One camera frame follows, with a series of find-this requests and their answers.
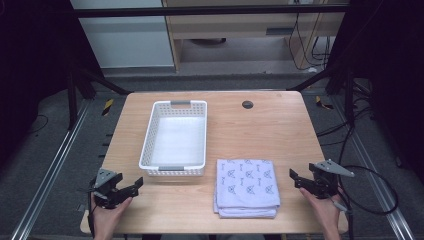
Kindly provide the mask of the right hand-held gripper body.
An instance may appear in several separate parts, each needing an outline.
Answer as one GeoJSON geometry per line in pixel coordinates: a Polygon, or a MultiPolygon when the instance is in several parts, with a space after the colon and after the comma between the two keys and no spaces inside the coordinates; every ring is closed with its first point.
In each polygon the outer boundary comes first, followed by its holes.
{"type": "Polygon", "coordinates": [[[314,178],[313,189],[309,192],[315,195],[318,199],[324,199],[337,194],[339,176],[355,176],[352,171],[347,170],[331,159],[313,164],[315,164],[321,172],[315,174],[312,173],[314,178]]]}

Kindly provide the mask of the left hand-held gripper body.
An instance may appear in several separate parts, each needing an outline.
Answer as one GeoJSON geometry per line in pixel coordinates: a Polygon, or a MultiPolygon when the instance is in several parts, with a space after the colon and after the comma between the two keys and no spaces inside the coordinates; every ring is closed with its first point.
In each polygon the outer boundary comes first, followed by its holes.
{"type": "Polygon", "coordinates": [[[99,169],[96,177],[90,182],[89,209],[91,210],[91,197],[94,197],[98,207],[114,209],[129,197],[125,196],[125,188],[111,188],[110,180],[118,174],[117,172],[99,169]]]}

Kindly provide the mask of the person's left hand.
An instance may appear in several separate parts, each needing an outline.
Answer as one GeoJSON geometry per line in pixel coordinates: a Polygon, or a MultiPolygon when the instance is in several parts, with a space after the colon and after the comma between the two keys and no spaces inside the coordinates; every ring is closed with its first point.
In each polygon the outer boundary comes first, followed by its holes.
{"type": "Polygon", "coordinates": [[[129,207],[132,200],[133,198],[129,197],[114,209],[104,209],[98,207],[95,203],[94,197],[91,197],[90,213],[92,215],[94,236],[96,233],[114,233],[114,230],[120,222],[123,213],[129,207]]]}

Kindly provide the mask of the person's right hand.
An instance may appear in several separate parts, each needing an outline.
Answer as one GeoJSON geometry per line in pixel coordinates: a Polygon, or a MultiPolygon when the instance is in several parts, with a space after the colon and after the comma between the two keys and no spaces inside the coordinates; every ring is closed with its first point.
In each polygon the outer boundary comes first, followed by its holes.
{"type": "Polygon", "coordinates": [[[312,206],[314,214],[323,231],[326,233],[338,233],[340,209],[336,206],[336,203],[341,201],[340,196],[334,195],[330,198],[318,199],[305,188],[300,188],[299,191],[312,206]]]}

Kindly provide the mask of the folded lavender printed towel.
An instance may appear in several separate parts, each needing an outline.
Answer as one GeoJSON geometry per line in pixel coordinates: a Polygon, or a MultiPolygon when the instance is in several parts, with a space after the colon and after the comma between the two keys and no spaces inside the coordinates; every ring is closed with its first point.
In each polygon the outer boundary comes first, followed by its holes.
{"type": "Polygon", "coordinates": [[[218,159],[214,212],[220,218],[275,218],[280,195],[273,162],[218,159]]]}

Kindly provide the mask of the white plastic basket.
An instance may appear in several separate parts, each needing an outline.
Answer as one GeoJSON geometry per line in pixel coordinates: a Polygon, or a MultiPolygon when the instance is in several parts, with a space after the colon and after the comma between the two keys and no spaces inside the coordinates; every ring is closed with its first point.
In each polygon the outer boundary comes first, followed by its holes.
{"type": "Polygon", "coordinates": [[[204,100],[156,101],[139,167],[149,176],[203,176],[208,104],[204,100]]]}

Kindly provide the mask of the yellow black striped tape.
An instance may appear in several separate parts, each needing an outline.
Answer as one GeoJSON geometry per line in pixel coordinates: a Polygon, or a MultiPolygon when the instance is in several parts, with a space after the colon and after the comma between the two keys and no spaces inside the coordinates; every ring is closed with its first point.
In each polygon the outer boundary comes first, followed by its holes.
{"type": "Polygon", "coordinates": [[[334,109],[333,105],[323,103],[320,96],[315,96],[315,103],[316,103],[316,106],[324,108],[324,109],[329,109],[329,110],[334,109]]]}
{"type": "Polygon", "coordinates": [[[103,108],[103,110],[102,110],[101,116],[106,116],[106,115],[108,115],[108,113],[109,113],[109,111],[110,111],[110,109],[111,109],[111,107],[112,107],[112,105],[113,105],[113,102],[114,102],[114,99],[108,99],[108,100],[105,102],[105,105],[104,105],[104,108],[103,108]]]}

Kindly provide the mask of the black metal stand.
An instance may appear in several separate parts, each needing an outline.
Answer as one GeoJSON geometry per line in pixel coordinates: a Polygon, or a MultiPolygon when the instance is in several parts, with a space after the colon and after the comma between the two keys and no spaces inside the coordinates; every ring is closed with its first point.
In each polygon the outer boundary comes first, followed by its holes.
{"type": "Polygon", "coordinates": [[[333,65],[327,67],[325,70],[315,74],[306,81],[288,88],[288,91],[303,91],[308,86],[315,84],[316,82],[328,78],[329,82],[325,87],[325,91],[334,95],[339,93],[341,89],[344,89],[344,116],[350,126],[354,125],[354,112],[353,112],[353,85],[354,77],[353,71],[349,67],[343,67],[333,65]]]}
{"type": "Polygon", "coordinates": [[[69,130],[72,130],[76,126],[78,120],[76,91],[79,90],[84,99],[93,99],[96,96],[96,91],[91,84],[92,81],[101,84],[119,95],[130,94],[129,90],[125,90],[124,88],[109,82],[102,74],[95,74],[92,71],[81,68],[75,64],[70,65],[66,81],[69,109],[69,130]]]}

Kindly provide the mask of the black curtain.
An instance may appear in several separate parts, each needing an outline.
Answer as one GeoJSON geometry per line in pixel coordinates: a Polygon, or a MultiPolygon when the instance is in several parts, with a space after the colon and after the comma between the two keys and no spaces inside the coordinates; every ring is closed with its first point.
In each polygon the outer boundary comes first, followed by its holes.
{"type": "Polygon", "coordinates": [[[71,0],[0,0],[0,170],[9,165],[44,98],[67,88],[67,65],[100,75],[71,0]]]}
{"type": "Polygon", "coordinates": [[[401,161],[424,184],[424,0],[347,0],[330,55],[372,83],[401,161]]]}

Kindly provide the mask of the white cabinet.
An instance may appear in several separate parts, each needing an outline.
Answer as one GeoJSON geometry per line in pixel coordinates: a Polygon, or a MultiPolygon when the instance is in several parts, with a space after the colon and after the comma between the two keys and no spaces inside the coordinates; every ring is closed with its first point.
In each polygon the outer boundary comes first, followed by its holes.
{"type": "MultiPolygon", "coordinates": [[[[71,0],[77,9],[162,7],[161,0],[71,0]]],[[[163,16],[80,18],[102,69],[173,67],[163,16]]]]}

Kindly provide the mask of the light wooden desk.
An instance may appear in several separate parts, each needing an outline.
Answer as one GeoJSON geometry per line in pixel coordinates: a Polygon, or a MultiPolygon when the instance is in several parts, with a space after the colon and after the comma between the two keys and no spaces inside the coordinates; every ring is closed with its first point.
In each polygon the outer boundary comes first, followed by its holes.
{"type": "MultiPolygon", "coordinates": [[[[301,5],[342,4],[348,0],[161,0],[165,7],[240,6],[240,5],[301,5]]],[[[168,16],[170,38],[217,39],[247,37],[283,37],[289,46],[295,65],[312,64],[312,50],[319,37],[335,37],[344,14],[288,13],[168,16]]]]}

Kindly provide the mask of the aluminium floor rail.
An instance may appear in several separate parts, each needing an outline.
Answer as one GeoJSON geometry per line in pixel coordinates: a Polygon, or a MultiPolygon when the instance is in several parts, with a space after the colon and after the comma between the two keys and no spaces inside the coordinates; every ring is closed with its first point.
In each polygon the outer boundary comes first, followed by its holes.
{"type": "Polygon", "coordinates": [[[396,238],[398,240],[416,240],[400,208],[395,208],[396,200],[389,184],[377,176],[378,170],[355,130],[351,131],[351,141],[360,166],[365,168],[373,192],[382,210],[385,211],[384,216],[388,219],[396,238]]]}
{"type": "Polygon", "coordinates": [[[41,181],[23,217],[14,229],[10,240],[27,240],[81,129],[81,126],[84,123],[91,103],[91,100],[82,101],[81,107],[77,112],[77,120],[75,124],[66,132],[66,135],[62,140],[47,172],[45,173],[43,180],[41,181]]]}

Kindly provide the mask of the black horizontal frame bar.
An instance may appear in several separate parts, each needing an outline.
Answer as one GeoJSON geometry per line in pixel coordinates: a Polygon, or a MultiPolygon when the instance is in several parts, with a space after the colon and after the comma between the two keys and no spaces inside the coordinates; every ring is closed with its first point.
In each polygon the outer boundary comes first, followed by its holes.
{"type": "Polygon", "coordinates": [[[240,5],[240,6],[190,6],[119,9],[77,9],[69,12],[77,18],[100,17],[151,17],[151,16],[200,16],[231,14],[288,14],[288,13],[339,13],[347,12],[349,4],[301,4],[301,5],[240,5]]]}

